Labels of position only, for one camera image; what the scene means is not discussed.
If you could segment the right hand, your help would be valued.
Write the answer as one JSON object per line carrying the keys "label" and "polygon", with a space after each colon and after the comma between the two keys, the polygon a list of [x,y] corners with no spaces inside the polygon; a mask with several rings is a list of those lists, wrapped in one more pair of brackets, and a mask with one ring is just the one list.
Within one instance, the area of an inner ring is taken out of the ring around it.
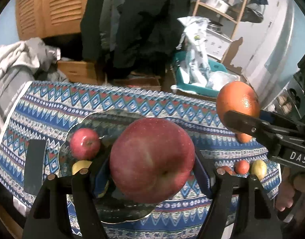
{"label": "right hand", "polygon": [[[278,196],[276,199],[276,209],[283,212],[285,209],[292,207],[295,190],[305,195],[305,173],[298,174],[293,183],[290,182],[290,168],[284,167],[282,171],[282,182],[279,185]],[[302,201],[296,212],[295,219],[301,222],[305,217],[305,199]]]}

